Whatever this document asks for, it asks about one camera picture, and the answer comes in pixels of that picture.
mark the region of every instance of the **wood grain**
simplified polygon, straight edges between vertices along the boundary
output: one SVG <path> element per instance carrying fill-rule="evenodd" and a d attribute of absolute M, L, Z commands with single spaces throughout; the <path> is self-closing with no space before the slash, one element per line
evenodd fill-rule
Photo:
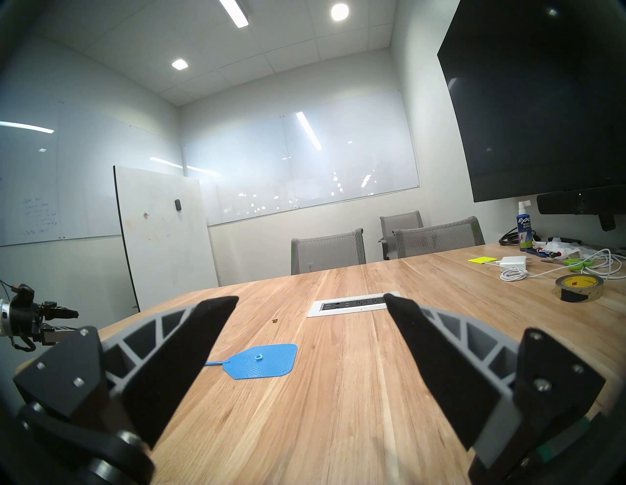
<path fill-rule="evenodd" d="M 505 255 L 519 251 L 486 245 L 215 288 L 101 330 L 105 339 L 152 312 L 238 295 L 210 360 L 253 345 L 298 345 L 283 377 L 233 380 L 220 367 L 204 368 L 152 452 L 153 482 L 468 482 L 473 453 L 459 443 L 387 311 L 306 317 L 313 301 L 333 297 L 398 290 L 515 340 L 539 327 L 607 378 L 593 411 L 609 411 L 626 375 L 626 280 L 606 282 L 596 302 L 569 304 L 551 294 L 567 269 L 502 282 L 498 268 L 467 261 Z M 531 258 L 531 273 L 545 270 Z"/>

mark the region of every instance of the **gray mesh chair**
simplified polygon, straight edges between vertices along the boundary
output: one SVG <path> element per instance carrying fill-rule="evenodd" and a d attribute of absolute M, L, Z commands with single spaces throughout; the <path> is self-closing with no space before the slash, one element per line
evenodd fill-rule
<path fill-rule="evenodd" d="M 291 240 L 291 274 L 365 264 L 363 229 L 311 239 Z"/>
<path fill-rule="evenodd" d="M 398 229 L 394 235 L 399 258 L 485 244 L 480 224 L 474 216 L 440 226 Z"/>
<path fill-rule="evenodd" d="M 417 229 L 424 227 L 422 217 L 419 210 L 407 212 L 406 214 L 392 215 L 381 217 L 382 239 L 378 242 L 382 243 L 382 258 L 398 259 L 398 250 L 396 249 L 396 237 L 393 231 L 397 229 Z"/>

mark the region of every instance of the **glass whiteboard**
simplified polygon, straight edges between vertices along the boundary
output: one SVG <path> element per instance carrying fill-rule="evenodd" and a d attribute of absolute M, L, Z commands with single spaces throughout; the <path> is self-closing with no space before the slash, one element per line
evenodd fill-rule
<path fill-rule="evenodd" d="M 0 86 L 0 121 L 0 246 L 120 234 L 113 165 L 183 175 L 177 141 L 82 106 Z"/>
<path fill-rule="evenodd" d="M 396 90 L 259 120 L 183 151 L 208 225 L 419 185 Z"/>

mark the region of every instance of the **white cable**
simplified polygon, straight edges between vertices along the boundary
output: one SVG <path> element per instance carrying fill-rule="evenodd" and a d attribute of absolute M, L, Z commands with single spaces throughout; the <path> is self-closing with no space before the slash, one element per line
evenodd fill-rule
<path fill-rule="evenodd" d="M 594 259 L 601 259 L 603 261 L 602 263 L 599 263 L 595 266 L 588 266 L 588 267 L 583 266 L 580 273 L 599 276 L 600 278 L 604 280 L 623 280 L 626 278 L 626 275 L 611 276 L 617 273 L 620 269 L 622 269 L 622 262 L 620 261 L 620 259 L 626 260 L 625 257 L 621 255 L 617 255 L 617 254 L 611 254 L 611 251 L 609 249 L 601 249 L 600 251 L 593 253 L 591 256 L 581 260 L 580 263 L 583 263 L 584 261 L 588 261 L 588 260 L 594 260 Z M 612 269 L 613 263 L 618 264 L 618 267 L 616 269 Z M 485 263 L 485 264 L 490 264 L 492 266 L 497 266 L 501 268 L 501 266 L 496 263 Z M 604 272 L 597 271 L 598 269 L 607 268 L 607 267 L 608 267 L 607 271 L 604 271 Z M 514 266 L 514 267 L 511 267 L 502 271 L 502 273 L 500 274 L 500 279 L 502 281 L 520 281 L 520 280 L 523 280 L 524 278 L 537 278 L 539 276 L 543 276 L 548 273 L 552 273 L 554 271 L 559 271 L 564 268 L 569 268 L 569 266 L 561 266 L 550 271 L 539 273 L 538 275 L 529 275 L 528 271 L 525 268 L 518 268 L 517 266 Z"/>

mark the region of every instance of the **white outlet cover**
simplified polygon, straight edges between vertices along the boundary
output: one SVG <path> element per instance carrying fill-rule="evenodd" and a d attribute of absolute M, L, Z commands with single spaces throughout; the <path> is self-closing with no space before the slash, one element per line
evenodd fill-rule
<path fill-rule="evenodd" d="M 326 303 L 341 303 L 341 302 L 350 302 L 352 300 L 366 300 L 369 298 L 380 298 L 387 293 L 391 293 L 395 296 L 400 296 L 400 293 L 395 292 L 384 292 L 384 293 L 375 293 L 373 295 L 360 295 L 357 297 L 346 297 L 346 298 L 331 298 L 330 300 L 318 300 L 313 302 L 307 317 L 323 317 L 326 315 L 340 315 L 340 314 L 354 314 L 357 312 L 371 312 L 373 310 L 386 310 L 386 303 L 379 303 L 376 305 L 365 305 L 363 307 L 349 307 L 349 308 L 338 308 L 334 310 L 324 310 L 322 311 L 322 307 Z"/>

